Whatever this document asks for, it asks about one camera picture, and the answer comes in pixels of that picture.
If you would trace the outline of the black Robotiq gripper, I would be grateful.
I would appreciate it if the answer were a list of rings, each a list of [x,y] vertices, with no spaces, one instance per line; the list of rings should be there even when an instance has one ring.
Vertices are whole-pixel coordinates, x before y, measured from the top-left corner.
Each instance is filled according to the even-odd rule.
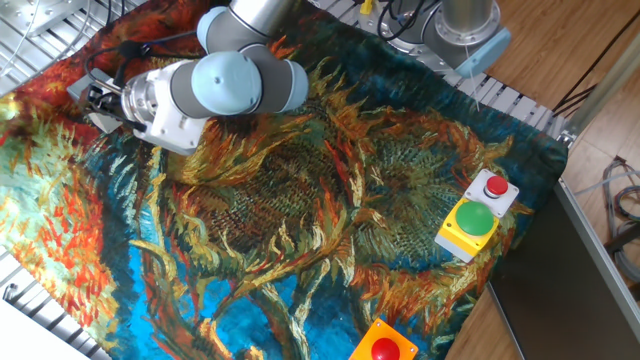
[[[126,114],[122,108],[121,95],[115,92],[109,92],[104,88],[96,85],[90,85],[87,89],[88,100],[101,100],[106,97],[106,106],[98,102],[92,102],[91,108],[95,113],[112,117],[125,118]]]

